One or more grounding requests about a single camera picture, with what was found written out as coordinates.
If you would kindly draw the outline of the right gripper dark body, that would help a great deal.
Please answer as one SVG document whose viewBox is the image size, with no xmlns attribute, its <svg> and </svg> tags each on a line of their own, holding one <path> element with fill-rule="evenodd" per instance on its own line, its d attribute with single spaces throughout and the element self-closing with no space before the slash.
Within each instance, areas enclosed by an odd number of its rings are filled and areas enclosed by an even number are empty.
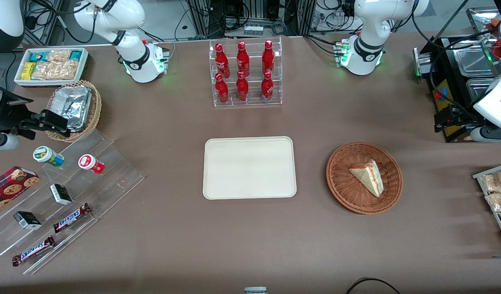
<svg viewBox="0 0 501 294">
<path fill-rule="evenodd" d="M 31 112 L 26 104 L 33 102 L 12 93 L 0 86 L 0 151 L 16 149 L 19 136 L 33 140 L 33 132 L 21 129 L 23 122 L 31 118 Z"/>
</svg>

